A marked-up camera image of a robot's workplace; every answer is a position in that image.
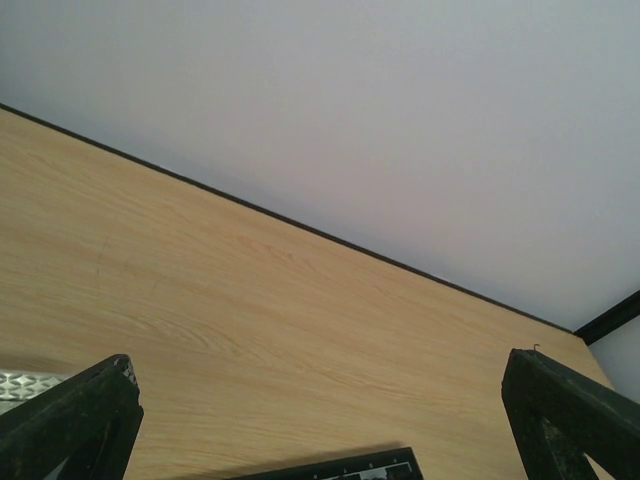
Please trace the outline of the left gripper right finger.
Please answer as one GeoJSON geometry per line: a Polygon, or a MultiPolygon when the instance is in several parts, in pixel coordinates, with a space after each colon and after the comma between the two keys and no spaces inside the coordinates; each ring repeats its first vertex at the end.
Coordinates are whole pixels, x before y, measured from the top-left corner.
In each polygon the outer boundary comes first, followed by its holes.
{"type": "Polygon", "coordinates": [[[639,477],[639,404],[534,349],[513,349],[501,398],[530,479],[639,477]]]}

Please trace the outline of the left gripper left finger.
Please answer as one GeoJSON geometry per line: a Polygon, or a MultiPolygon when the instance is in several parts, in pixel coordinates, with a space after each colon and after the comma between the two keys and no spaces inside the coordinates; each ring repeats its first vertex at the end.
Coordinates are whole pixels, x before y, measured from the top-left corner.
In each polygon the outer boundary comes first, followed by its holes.
{"type": "Polygon", "coordinates": [[[1,415],[1,477],[122,479],[143,415],[130,357],[108,357],[1,415]]]}

